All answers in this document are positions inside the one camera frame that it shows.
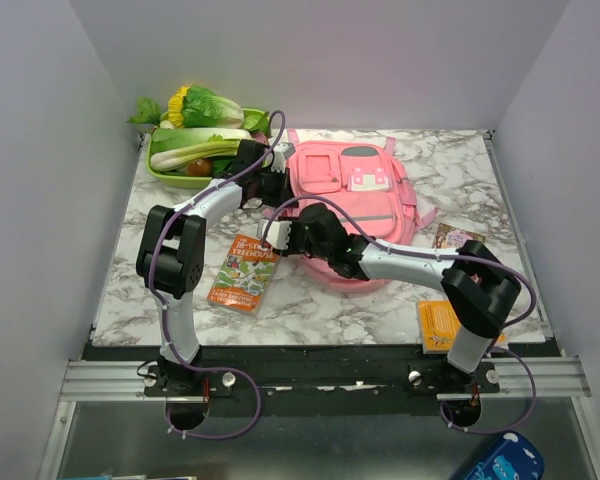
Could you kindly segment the purple toy vegetable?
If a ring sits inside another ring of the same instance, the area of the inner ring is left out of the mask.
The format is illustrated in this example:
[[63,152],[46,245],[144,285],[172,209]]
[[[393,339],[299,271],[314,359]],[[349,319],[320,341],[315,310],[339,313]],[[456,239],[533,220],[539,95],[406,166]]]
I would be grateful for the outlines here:
[[253,131],[251,133],[251,137],[254,140],[262,142],[262,143],[267,143],[268,142],[268,136],[264,132],[262,132],[262,131]]

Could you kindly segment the orange treehouse book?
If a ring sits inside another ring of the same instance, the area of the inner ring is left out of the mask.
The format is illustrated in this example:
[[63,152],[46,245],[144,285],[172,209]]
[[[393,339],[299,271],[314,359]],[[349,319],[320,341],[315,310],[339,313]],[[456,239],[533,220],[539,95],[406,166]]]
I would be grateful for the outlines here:
[[256,238],[237,235],[210,288],[211,304],[255,315],[280,257]]

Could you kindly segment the brown toy mushroom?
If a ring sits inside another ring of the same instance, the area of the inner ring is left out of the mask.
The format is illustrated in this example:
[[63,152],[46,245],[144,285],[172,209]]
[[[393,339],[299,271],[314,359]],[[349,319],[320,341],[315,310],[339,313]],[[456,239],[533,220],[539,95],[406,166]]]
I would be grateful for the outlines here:
[[186,165],[184,173],[190,177],[211,177],[213,162],[206,158],[196,159]]

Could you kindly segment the green plastic tray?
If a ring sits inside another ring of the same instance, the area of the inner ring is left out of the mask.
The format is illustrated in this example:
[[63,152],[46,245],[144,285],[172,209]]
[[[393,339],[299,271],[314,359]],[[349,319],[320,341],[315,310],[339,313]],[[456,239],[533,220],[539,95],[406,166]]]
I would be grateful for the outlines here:
[[[231,129],[243,129],[247,130],[250,134],[253,131],[262,131],[267,136],[269,134],[269,114],[265,111],[257,110],[257,109],[248,109],[245,111],[245,118],[243,125],[240,128],[231,128]],[[158,128],[168,128],[175,129],[174,125],[172,125],[168,121],[163,121],[161,126]],[[222,175],[226,172],[230,166],[230,164],[235,159],[237,153],[231,156],[217,156],[206,158],[210,159],[213,162],[213,174],[211,177],[190,177],[184,173],[184,169],[186,166],[179,168],[174,171],[167,172],[156,172],[151,169],[149,165],[149,147],[147,153],[146,165],[148,172],[157,178],[159,181],[164,183],[167,186],[175,187],[175,188],[183,188],[183,189],[200,189],[206,186],[209,181],[217,176]]]

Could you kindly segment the illustrated picture book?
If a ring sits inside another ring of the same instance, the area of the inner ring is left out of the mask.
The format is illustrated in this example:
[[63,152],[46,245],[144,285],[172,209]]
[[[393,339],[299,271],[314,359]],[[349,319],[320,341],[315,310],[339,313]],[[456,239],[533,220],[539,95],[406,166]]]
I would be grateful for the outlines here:
[[432,246],[436,249],[457,249],[462,247],[469,240],[484,243],[486,237],[450,224],[440,223],[434,236]]

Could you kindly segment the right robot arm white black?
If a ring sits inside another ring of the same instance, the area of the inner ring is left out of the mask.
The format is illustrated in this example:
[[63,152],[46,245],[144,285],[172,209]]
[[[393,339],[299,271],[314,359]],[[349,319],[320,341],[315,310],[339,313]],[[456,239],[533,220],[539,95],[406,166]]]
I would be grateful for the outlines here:
[[460,328],[440,367],[440,379],[460,392],[476,380],[476,368],[504,329],[520,292],[516,272],[475,240],[457,250],[406,247],[346,231],[323,203],[304,208],[291,221],[286,255],[305,255],[326,263],[346,280],[392,280],[444,293]]

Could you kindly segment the yellow artificial flower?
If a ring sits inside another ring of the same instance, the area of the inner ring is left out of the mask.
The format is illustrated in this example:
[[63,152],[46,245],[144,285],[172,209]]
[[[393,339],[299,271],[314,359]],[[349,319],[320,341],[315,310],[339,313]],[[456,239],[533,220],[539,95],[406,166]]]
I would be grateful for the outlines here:
[[184,125],[183,108],[184,98],[189,90],[189,86],[181,86],[177,92],[169,99],[167,105],[167,119],[177,128]]

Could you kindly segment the orange yellow booklet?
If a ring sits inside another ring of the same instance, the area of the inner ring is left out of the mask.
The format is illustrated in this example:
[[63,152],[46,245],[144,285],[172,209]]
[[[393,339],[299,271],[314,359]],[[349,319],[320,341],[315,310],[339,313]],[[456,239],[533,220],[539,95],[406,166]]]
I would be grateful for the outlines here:
[[424,354],[446,354],[452,347],[461,324],[449,301],[420,301],[418,322]]

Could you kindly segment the pink student backpack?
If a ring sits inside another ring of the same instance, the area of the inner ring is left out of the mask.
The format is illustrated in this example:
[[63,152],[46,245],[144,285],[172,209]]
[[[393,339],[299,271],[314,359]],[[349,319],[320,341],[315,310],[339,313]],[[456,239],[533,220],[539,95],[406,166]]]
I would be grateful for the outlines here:
[[[287,162],[294,201],[268,221],[292,221],[314,203],[332,210],[349,233],[359,225],[368,235],[409,246],[416,232],[429,226],[438,210],[418,211],[415,190],[404,166],[394,157],[395,139],[385,146],[363,143],[298,140],[288,131],[295,153]],[[381,288],[384,280],[362,282],[341,279],[326,263],[300,255],[299,263],[314,280],[342,293],[366,293]]]

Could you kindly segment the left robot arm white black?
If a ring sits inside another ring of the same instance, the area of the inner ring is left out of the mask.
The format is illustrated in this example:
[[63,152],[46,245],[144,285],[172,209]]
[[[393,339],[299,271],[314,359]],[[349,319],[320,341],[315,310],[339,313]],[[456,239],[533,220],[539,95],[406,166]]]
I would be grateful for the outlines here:
[[202,375],[195,332],[193,290],[204,270],[207,230],[256,198],[269,205],[290,192],[284,169],[274,169],[277,146],[254,140],[238,144],[236,158],[218,178],[175,207],[156,205],[147,214],[136,273],[151,292],[160,317],[159,375],[181,395],[194,393]]

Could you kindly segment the upper toy cabbage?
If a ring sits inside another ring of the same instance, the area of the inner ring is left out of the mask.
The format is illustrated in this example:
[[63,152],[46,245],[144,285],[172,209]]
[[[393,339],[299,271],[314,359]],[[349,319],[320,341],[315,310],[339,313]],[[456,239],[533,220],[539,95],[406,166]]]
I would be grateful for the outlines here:
[[187,128],[240,128],[244,121],[243,110],[236,102],[199,85],[188,88],[181,115]]

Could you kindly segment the blue pencil case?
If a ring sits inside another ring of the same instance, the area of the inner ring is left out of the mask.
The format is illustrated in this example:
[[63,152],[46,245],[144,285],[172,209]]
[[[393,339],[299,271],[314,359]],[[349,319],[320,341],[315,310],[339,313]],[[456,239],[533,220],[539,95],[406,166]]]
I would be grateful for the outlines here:
[[525,436],[509,431],[466,461],[451,479],[538,480],[544,473],[545,461],[538,449]]

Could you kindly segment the green artificial leaf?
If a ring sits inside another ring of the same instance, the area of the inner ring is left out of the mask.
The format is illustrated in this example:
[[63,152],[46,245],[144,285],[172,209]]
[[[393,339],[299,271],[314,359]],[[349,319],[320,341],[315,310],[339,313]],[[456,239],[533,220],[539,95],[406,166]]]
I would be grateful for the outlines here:
[[134,125],[158,126],[162,120],[160,105],[149,97],[140,96],[135,101],[135,113],[127,122]]

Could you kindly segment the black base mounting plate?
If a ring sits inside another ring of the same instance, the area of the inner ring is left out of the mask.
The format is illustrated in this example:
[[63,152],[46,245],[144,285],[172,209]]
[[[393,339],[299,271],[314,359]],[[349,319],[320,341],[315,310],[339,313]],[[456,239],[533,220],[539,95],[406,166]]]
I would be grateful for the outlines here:
[[192,384],[159,375],[152,348],[93,347],[81,361],[136,361],[136,373],[156,393],[160,387],[200,395],[200,403],[146,403],[168,411],[180,423],[202,418],[317,417],[410,414],[436,415],[447,404],[458,424],[472,424],[489,400],[480,397],[491,358],[564,357],[551,344],[517,345],[493,352],[472,374],[454,373],[441,355],[410,345],[206,346],[207,368]]

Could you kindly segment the aluminium rail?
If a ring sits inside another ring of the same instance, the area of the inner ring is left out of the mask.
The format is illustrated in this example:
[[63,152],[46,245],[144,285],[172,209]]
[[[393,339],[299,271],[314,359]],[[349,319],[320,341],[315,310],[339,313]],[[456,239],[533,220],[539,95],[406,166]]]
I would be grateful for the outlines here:
[[[60,399],[64,402],[165,401],[200,403],[200,395],[182,394],[165,387],[152,393],[137,375],[136,361],[71,362],[65,372]],[[575,398],[592,395],[579,359],[575,357],[491,358],[487,361],[480,397]]]

